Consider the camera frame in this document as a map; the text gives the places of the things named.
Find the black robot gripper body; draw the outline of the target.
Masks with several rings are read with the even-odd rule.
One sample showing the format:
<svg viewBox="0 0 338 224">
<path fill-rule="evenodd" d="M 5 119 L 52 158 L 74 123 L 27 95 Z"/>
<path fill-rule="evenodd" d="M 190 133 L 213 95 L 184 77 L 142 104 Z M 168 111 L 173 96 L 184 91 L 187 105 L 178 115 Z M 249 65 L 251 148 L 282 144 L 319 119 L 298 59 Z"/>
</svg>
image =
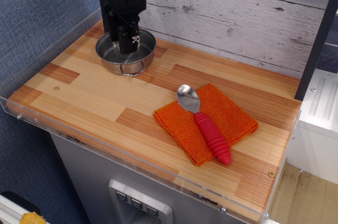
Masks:
<svg viewBox="0 0 338 224">
<path fill-rule="evenodd" d="M 138 24 L 139 14 L 146 9 L 146 0 L 109 0 L 109 3 L 116 20 L 116 30 L 120 23 Z"/>
</svg>

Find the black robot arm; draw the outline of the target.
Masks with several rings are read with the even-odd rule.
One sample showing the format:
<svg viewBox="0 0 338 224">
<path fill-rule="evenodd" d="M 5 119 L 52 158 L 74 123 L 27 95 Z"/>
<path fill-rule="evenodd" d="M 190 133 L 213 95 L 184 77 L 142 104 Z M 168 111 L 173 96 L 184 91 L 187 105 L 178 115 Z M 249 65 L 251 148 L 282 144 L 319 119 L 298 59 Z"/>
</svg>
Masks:
<svg viewBox="0 0 338 224">
<path fill-rule="evenodd" d="M 146 0 L 107 0 L 109 35 L 119 43 L 120 53 L 137 51 L 139 43 L 139 14 L 146 10 Z"/>
</svg>

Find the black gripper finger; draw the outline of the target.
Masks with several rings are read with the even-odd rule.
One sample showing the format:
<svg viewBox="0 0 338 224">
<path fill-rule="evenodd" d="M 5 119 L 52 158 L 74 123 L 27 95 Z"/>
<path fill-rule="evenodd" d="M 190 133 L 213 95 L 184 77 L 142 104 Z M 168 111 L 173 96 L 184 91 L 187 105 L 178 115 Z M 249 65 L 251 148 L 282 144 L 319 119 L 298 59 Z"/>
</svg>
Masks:
<svg viewBox="0 0 338 224">
<path fill-rule="evenodd" d="M 117 33 L 121 54 L 133 53 L 138 49 L 139 26 L 136 22 L 132 22 L 131 25 L 120 23 Z"/>
</svg>

